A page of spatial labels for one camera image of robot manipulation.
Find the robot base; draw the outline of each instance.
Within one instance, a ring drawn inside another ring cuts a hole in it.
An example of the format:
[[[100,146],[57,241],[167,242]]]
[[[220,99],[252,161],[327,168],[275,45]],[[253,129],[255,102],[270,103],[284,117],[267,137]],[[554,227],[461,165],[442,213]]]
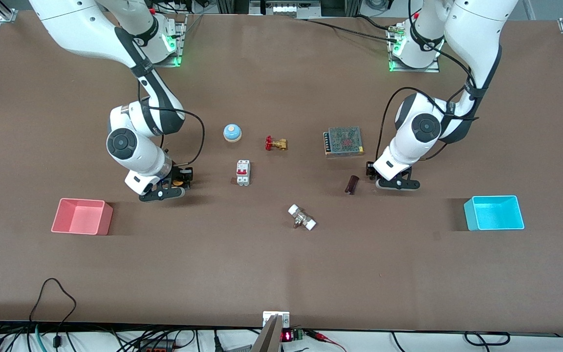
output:
[[[404,23],[397,23],[397,28],[399,29],[403,29],[402,27],[404,27]],[[404,31],[400,31],[397,33],[391,33],[389,31],[386,31],[386,38],[389,39],[394,39],[397,42],[396,43],[391,43],[388,42],[388,66],[389,66],[389,71],[390,72],[426,72],[426,73],[438,73],[440,72],[440,64],[438,64],[438,56],[436,56],[433,59],[433,62],[431,64],[429,64],[429,66],[424,67],[424,68],[414,68],[414,67],[409,67],[406,64],[404,64],[401,59],[397,58],[397,56],[395,56],[395,52],[400,51],[401,46],[402,46],[402,37],[405,36],[405,32]]]
[[[165,42],[167,49],[174,50],[164,60],[154,63],[154,67],[180,67],[181,57],[184,53],[184,41],[186,40],[186,23],[188,16],[184,22],[176,22],[172,18],[167,19]]]
[[[163,200],[168,198],[181,198],[190,190],[190,182],[193,180],[193,168],[180,169],[173,165],[168,176],[161,179],[155,185],[155,189],[149,189],[143,196],[138,196],[141,202]]]
[[[420,188],[420,182],[411,178],[411,168],[401,171],[388,181],[375,170],[373,162],[366,162],[366,176],[375,181],[378,189],[417,190]]]

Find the yellow object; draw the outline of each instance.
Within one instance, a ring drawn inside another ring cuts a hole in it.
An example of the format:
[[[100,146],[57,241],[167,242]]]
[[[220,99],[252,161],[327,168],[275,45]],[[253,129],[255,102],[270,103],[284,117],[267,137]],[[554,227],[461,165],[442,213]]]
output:
[[[280,150],[288,149],[288,141],[285,139],[274,140],[271,145],[275,148],[279,148]]]

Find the white circuit breaker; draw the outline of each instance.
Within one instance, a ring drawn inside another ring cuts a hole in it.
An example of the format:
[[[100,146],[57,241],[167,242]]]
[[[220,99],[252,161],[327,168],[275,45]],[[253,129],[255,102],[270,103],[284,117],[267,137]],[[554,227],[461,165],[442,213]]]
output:
[[[248,160],[239,160],[236,164],[236,182],[239,186],[249,185],[251,163]]]

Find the pink plastic box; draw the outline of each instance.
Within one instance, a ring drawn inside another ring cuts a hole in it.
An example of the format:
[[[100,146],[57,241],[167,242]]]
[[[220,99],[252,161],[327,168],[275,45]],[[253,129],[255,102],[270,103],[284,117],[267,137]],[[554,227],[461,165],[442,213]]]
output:
[[[62,198],[51,232],[107,235],[111,220],[112,207],[103,200]]]

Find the mounting plate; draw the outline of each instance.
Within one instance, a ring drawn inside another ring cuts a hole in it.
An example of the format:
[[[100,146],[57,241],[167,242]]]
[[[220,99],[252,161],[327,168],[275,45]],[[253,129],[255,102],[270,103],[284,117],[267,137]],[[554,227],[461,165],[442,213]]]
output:
[[[181,56],[184,53],[184,42],[186,40],[186,25],[188,24],[188,16],[184,22],[176,22],[173,19],[168,20],[168,37],[167,43],[175,48],[175,51],[166,56],[161,62],[155,63],[155,67],[179,67],[181,66]]]
[[[262,326],[266,325],[268,318],[272,315],[282,316],[284,329],[290,327],[290,312],[277,312],[275,310],[264,310],[264,312],[262,312]]]
[[[389,39],[394,39],[394,40],[400,40],[400,33],[391,33],[389,31],[386,31],[386,37]],[[429,73],[438,73],[440,72],[440,65],[438,65],[438,56],[436,55],[435,58],[433,58],[433,62],[431,64],[429,64],[428,67],[424,67],[424,68],[413,68],[413,67],[409,67],[406,64],[404,64],[399,58],[397,58],[397,56],[394,56],[392,54],[392,52],[395,50],[395,46],[397,46],[398,44],[396,43],[391,43],[388,42],[388,65],[389,65],[389,70],[391,72],[393,71],[397,71],[397,72],[429,72]]]

